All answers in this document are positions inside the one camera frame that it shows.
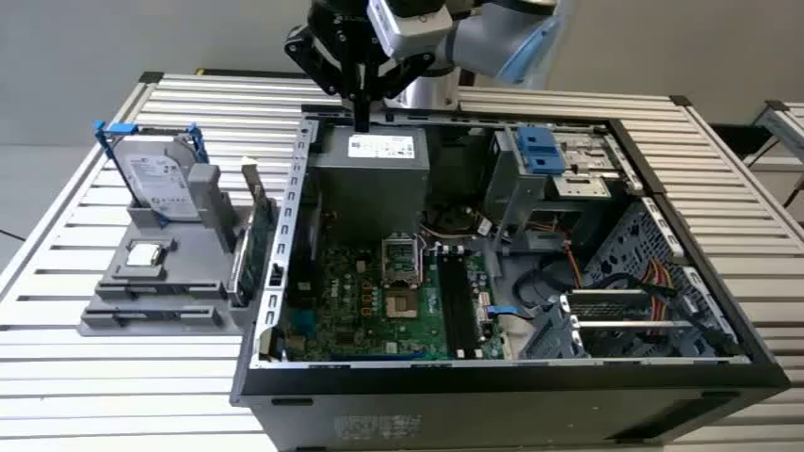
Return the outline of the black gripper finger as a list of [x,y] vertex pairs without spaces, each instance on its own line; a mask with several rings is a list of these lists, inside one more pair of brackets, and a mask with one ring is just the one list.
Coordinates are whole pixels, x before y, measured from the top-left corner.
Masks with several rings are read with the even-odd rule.
[[362,89],[359,64],[354,59],[352,42],[347,33],[336,28],[323,34],[324,48],[335,57],[336,66],[320,53],[315,45],[316,36],[307,25],[296,26],[286,39],[284,49],[303,72],[330,94],[352,103],[355,131],[362,131]]
[[434,54],[416,54],[402,60],[384,74],[380,74],[380,60],[370,57],[364,64],[364,78],[360,90],[360,131],[370,131],[372,104],[395,98],[415,79],[424,74],[435,62]]

